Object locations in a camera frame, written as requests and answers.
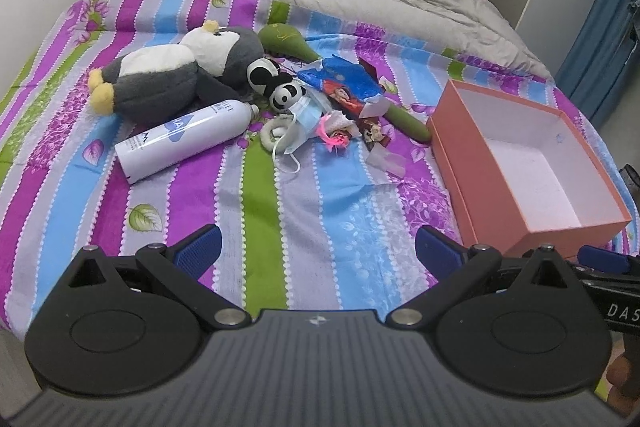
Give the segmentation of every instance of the blue gripper pad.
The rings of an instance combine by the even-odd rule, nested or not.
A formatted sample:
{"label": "blue gripper pad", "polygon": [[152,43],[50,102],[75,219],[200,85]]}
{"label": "blue gripper pad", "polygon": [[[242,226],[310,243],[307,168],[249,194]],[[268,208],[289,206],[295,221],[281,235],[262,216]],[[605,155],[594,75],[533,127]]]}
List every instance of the blue gripper pad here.
{"label": "blue gripper pad", "polygon": [[463,264],[460,250],[448,245],[444,239],[426,227],[415,234],[415,256],[438,281],[446,279]]}
{"label": "blue gripper pad", "polygon": [[578,263],[594,270],[618,275],[629,273],[631,270],[626,255],[588,246],[578,250]]}
{"label": "blue gripper pad", "polygon": [[218,227],[203,233],[175,253],[174,265],[198,280],[218,260],[222,251],[222,232]]}

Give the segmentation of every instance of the striped bedsheet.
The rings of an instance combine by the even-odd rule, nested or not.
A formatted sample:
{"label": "striped bedsheet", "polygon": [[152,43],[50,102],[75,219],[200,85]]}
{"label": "striped bedsheet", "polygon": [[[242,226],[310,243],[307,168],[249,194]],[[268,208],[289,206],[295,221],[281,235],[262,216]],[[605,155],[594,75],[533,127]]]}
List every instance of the striped bedsheet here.
{"label": "striped bedsheet", "polygon": [[299,174],[274,169],[257,132],[207,150],[129,187],[113,146],[140,128],[92,114],[91,68],[142,46],[178,42],[207,19],[259,30],[296,26],[323,56],[364,58],[389,96],[424,119],[449,78],[564,110],[615,181],[634,220],[611,243],[638,252],[638,213],[602,140],[553,83],[506,71],[383,28],[271,0],[80,0],[63,14],[0,102],[0,320],[19,337],[82,245],[130,255],[173,244],[206,223],[222,255],[201,283],[256,315],[261,308],[373,308],[381,318],[434,283],[415,259],[430,224],[458,238],[431,150],[391,126],[389,149],[407,159],[395,178],[317,142],[299,150]]}

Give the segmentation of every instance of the orange box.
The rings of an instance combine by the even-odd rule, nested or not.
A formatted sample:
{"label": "orange box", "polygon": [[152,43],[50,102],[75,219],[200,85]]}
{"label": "orange box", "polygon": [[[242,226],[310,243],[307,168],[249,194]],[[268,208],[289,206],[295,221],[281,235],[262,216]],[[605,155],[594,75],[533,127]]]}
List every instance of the orange box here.
{"label": "orange box", "polygon": [[450,80],[428,126],[466,247],[486,243],[519,257],[551,243],[568,258],[606,244],[631,221],[560,110]]}

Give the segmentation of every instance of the curtain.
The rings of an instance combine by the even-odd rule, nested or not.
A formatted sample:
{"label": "curtain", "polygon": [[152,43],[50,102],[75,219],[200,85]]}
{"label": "curtain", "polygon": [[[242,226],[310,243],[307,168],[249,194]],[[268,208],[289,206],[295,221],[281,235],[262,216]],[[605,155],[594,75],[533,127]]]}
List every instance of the curtain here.
{"label": "curtain", "polygon": [[629,72],[639,62],[637,4],[640,0],[595,0],[556,75],[559,89],[596,128],[620,101]]}

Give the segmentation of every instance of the panda head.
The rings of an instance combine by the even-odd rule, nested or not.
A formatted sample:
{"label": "panda head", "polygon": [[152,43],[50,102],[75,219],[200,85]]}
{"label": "panda head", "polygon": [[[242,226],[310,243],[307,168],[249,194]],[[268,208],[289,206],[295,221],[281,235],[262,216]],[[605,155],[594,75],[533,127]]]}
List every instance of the panda head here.
{"label": "panda head", "polygon": [[300,98],[306,95],[306,89],[297,82],[288,82],[276,87],[271,96],[269,103],[278,112],[288,111]]}
{"label": "panda head", "polygon": [[285,112],[306,94],[306,89],[293,77],[280,70],[277,62],[260,58],[247,68],[249,85],[269,99],[276,112]]}

